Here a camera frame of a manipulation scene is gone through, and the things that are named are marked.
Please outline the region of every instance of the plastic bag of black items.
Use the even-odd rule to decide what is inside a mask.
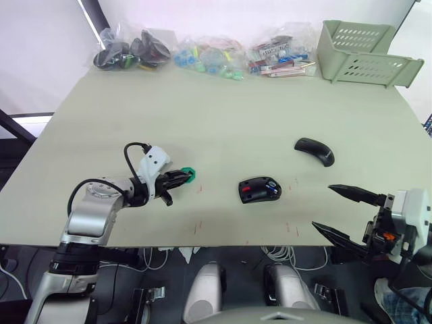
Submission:
[[[147,30],[141,32],[141,39],[132,41],[130,52],[138,58],[138,66],[145,70],[154,70],[171,58],[168,48]]]
[[[178,45],[174,62],[181,68],[206,72],[233,80],[243,80],[245,52],[230,38],[187,38]]]
[[[130,46],[119,37],[119,29],[112,31],[106,28],[100,37],[103,49],[96,54],[93,64],[101,70],[128,69],[135,65],[154,70],[170,58],[167,47],[146,30]]]
[[[272,78],[315,75],[317,33],[309,23],[288,22],[257,44],[247,52],[251,74]]]

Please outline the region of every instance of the wireless mouse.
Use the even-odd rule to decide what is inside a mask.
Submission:
[[[297,141],[294,150],[302,151],[316,156],[325,167],[329,167],[335,163],[335,156],[331,149],[317,140],[311,140],[310,138],[301,138]]]
[[[253,178],[238,184],[238,194],[244,204],[277,200],[281,193],[281,186],[270,177]]]

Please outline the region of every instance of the white cable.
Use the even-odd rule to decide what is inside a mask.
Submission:
[[[317,268],[308,268],[308,269],[297,268],[296,267],[296,270],[300,270],[300,271],[315,271],[315,270],[319,270],[319,269],[324,268],[327,265],[327,263],[329,262],[329,255],[327,254],[327,250],[325,249],[325,246],[323,246],[323,248],[324,248],[324,253],[325,253],[325,262],[324,262],[323,265],[321,265],[320,267],[317,267]],[[292,248],[292,255],[293,255],[293,259],[294,259],[294,266],[296,266],[296,255],[294,253],[294,249],[293,248]]]
[[[424,275],[427,279],[432,280],[432,277],[429,277],[418,265],[416,265],[416,266],[422,275]]]
[[[108,263],[107,265],[101,265],[99,267],[99,269],[106,268],[106,267],[116,267],[116,266],[117,266],[117,263]],[[129,269],[129,270],[134,270],[136,272],[145,272],[148,269],[148,268],[146,268],[146,269],[140,270],[140,269],[135,269],[135,268],[132,268],[132,267],[128,267],[127,265],[118,265],[118,267]]]
[[[18,280],[17,277],[15,277],[13,274],[11,274],[11,273],[7,272],[5,269],[3,269],[3,267],[1,266],[1,264],[0,264],[0,271],[3,272],[5,275],[10,276],[13,280],[15,280],[15,282],[19,285],[19,287],[21,289],[21,293],[22,293],[24,299],[27,299],[26,292],[24,291],[24,287],[20,283],[20,280]]]
[[[261,250],[270,260],[275,262],[284,262],[292,258],[290,246],[274,246],[271,251],[266,246],[262,246]]]
[[[165,260],[163,261],[163,263],[161,265],[159,265],[158,267],[153,268],[153,267],[150,266],[151,259],[152,259],[152,256],[153,256],[153,248],[150,248],[150,259],[148,260],[148,262],[147,262],[147,258],[146,258],[146,250],[144,249],[144,263],[146,264],[146,267],[148,269],[150,269],[150,270],[160,270],[160,269],[162,269],[163,266],[166,264],[166,262],[168,260],[168,250],[166,250],[165,252],[166,252],[166,254],[165,254]]]

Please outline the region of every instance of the table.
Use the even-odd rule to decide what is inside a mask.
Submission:
[[[330,146],[331,167],[295,151],[301,137]],[[123,147],[162,147],[191,184],[119,212],[110,246],[321,245],[324,223],[361,241],[376,207],[327,189],[432,192],[432,143],[395,88],[321,78],[242,82],[166,67],[91,70],[79,81],[0,192],[0,243],[56,246],[66,203],[86,178],[126,176]],[[138,166],[142,152],[131,149]],[[238,182],[271,176],[278,201],[243,205]]]

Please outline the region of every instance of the plastic bag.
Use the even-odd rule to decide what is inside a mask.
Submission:
[[[309,23],[290,22],[267,33],[248,52],[251,74],[269,77],[312,76],[317,39]]]
[[[167,46],[148,30],[141,30],[129,44],[126,33],[118,26],[115,30],[106,28],[100,33],[100,51],[93,59],[93,65],[101,70],[128,69],[138,66],[155,70],[171,58]]]
[[[181,68],[209,73],[227,79],[243,80],[245,51],[229,38],[187,38],[178,45],[174,62]]]

